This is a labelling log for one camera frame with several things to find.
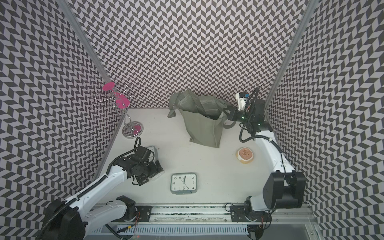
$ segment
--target black and white wallpaper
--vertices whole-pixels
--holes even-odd
[[[321,1],[268,109],[326,239],[384,239],[384,1]]]
[[[132,107],[164,108],[187,88],[266,98],[308,0],[69,2],[112,81],[132,84]]]
[[[91,182],[118,118],[89,109],[103,81],[54,0],[0,12],[0,239],[30,239]]]

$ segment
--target black cable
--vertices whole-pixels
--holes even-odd
[[[276,209],[273,209],[272,212],[269,213],[267,219],[272,215],[272,213],[274,213],[274,211],[276,211]],[[271,223],[272,223],[272,218],[271,218],[271,221],[269,222],[268,227],[266,226],[266,222],[265,222],[264,230],[268,229],[271,226]]]
[[[129,225],[129,226],[127,226],[127,227],[123,227],[122,229],[120,229],[119,231],[117,231],[117,233],[125,232],[126,230],[132,228],[133,226],[134,226],[134,224]]]
[[[136,183],[133,183],[133,182],[135,181],[135,175],[132,175],[132,178],[133,178],[133,179],[132,179],[132,185],[135,185],[135,186],[136,186],[136,185],[139,185],[138,183],[137,183],[137,184],[136,184]]]
[[[252,104],[251,104],[251,108],[249,109],[249,113],[250,114],[253,114],[253,110],[255,109],[256,107],[256,100],[257,100],[257,96],[259,95],[259,87],[255,88],[255,90],[253,91],[253,93],[255,93],[255,97],[253,98],[253,101],[252,101]]]
[[[152,160],[151,161],[149,161],[148,163],[150,163],[150,162],[153,162],[153,160],[155,159],[155,153],[154,152],[152,152],[151,151],[151,153],[153,154],[153,158],[152,158]]]
[[[244,123],[242,123],[242,122],[241,122],[241,123],[239,123],[239,126],[240,126],[240,127],[242,127],[242,126],[241,126],[241,124],[243,124],[243,125],[244,125]],[[246,129],[246,128],[244,128],[244,130],[246,130],[246,131],[247,131],[247,129]]]
[[[74,203],[76,201],[76,198],[73,198],[69,202],[67,202],[64,206],[62,206],[59,210],[57,210],[52,217],[45,223],[45,225],[41,228],[40,233],[37,235],[36,240],[40,240],[43,237],[44,232],[47,230],[48,226],[52,223],[52,221],[62,212],[64,211],[69,205]]]
[[[270,143],[272,143],[272,144],[277,148],[277,150],[278,150],[280,153],[283,152],[283,150],[280,148],[280,146],[277,145],[277,143],[276,143],[275,141],[272,141],[272,140],[271,140],[269,137],[267,137],[267,136],[256,135],[256,136],[249,137],[249,138],[243,140],[243,139],[242,139],[242,135],[243,135],[244,127],[245,127],[245,125],[243,125],[243,127],[242,127],[241,130],[240,130],[240,135],[239,135],[239,140],[240,140],[240,142],[248,142],[249,140],[252,140],[252,139],[255,139],[255,138],[264,138],[264,139],[268,140]]]
[[[119,155],[118,157],[116,157],[112,162],[110,162],[110,164],[108,165],[108,168],[107,168],[107,171],[105,172],[107,175],[109,174],[110,170],[111,170],[111,167],[112,165],[115,163],[115,161],[117,161],[119,158],[121,157],[124,157],[125,155],[128,155],[130,154],[131,152],[135,152],[137,150],[137,147],[139,147],[141,145],[141,138],[140,137],[137,137],[136,138],[136,141],[135,141],[135,145],[134,145],[134,148],[132,150],[129,150],[128,152],[125,152],[121,155]]]
[[[257,98],[257,95],[259,95],[259,87],[257,87],[257,88],[255,88],[254,90],[253,90],[253,92],[248,96],[248,98],[247,98],[247,101],[245,102],[245,107],[244,107],[244,110],[245,111],[247,111],[247,108],[248,108],[248,106],[249,106],[249,103],[250,103],[250,101],[251,101],[251,98],[255,95],[255,93],[256,93],[256,91],[257,91],[257,94],[255,95],[255,99]]]
[[[226,204],[225,204],[224,209],[225,209],[227,212],[230,212],[230,211],[227,210],[227,205],[228,205],[228,204],[230,204],[230,205],[232,205],[232,206],[234,206],[234,204],[232,204],[232,203],[226,203]]]
[[[109,226],[108,224],[106,224],[105,226],[108,228],[109,231],[111,231],[111,233],[113,233],[113,235],[115,235],[116,237],[118,237],[118,238],[121,239],[121,240],[128,240],[128,239],[131,239],[131,238],[133,237],[133,235],[130,236],[130,238],[122,237],[122,236],[119,235],[117,232],[115,232],[115,230],[113,230],[113,228],[111,228],[111,226]]]
[[[284,168],[284,180],[285,180],[286,170],[285,170],[285,166],[284,166],[284,162],[283,162],[283,153],[281,152],[280,155],[281,155],[281,164],[283,165],[283,168]]]
[[[104,179],[106,179],[107,176],[103,176],[102,178],[100,178],[100,180],[98,180],[95,184],[93,184],[92,186],[90,186],[89,188],[87,188],[86,190],[84,190],[84,192],[81,192],[79,195],[77,195],[76,197],[79,199],[81,198],[82,196],[84,196],[85,194],[87,194],[89,191],[91,191],[92,189],[94,189],[95,187],[97,187],[97,185],[99,185],[102,181],[104,181]]]

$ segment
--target metal jewelry tree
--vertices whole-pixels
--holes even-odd
[[[124,86],[125,90],[122,93],[115,91],[115,83],[107,83],[103,86],[104,93],[96,93],[92,96],[92,99],[95,101],[91,107],[96,109],[101,105],[106,105],[107,107],[114,108],[117,114],[124,116],[124,127],[122,128],[122,134],[126,138],[136,138],[142,134],[144,127],[143,124],[137,121],[131,120],[131,117],[128,115],[128,106],[129,99],[124,96],[124,93],[128,91],[129,86]]]

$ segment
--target gray tote bag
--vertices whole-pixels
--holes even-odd
[[[175,109],[179,109],[184,118],[185,127],[191,139],[190,142],[208,147],[220,147],[223,128],[231,128],[225,125],[227,120],[223,109],[230,106],[224,100],[213,96],[197,96],[190,90],[183,93],[174,93],[169,99],[168,118],[176,116]]]

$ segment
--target pink felt pad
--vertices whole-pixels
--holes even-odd
[[[103,86],[103,91],[109,91],[111,89],[113,89],[113,87],[115,86],[115,83],[107,83]]]
[[[129,100],[127,98],[116,99],[116,106],[120,109],[127,108],[129,106]]]

